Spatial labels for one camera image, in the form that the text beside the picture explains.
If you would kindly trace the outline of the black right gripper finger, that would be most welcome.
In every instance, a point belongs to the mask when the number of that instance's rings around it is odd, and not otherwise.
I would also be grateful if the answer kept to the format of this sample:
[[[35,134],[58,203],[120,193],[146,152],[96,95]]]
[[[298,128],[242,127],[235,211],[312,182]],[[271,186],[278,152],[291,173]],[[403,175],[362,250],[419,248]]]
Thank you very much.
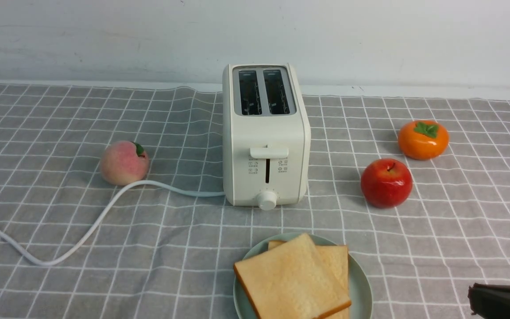
[[[474,283],[468,289],[472,315],[484,319],[510,319],[510,285]]]

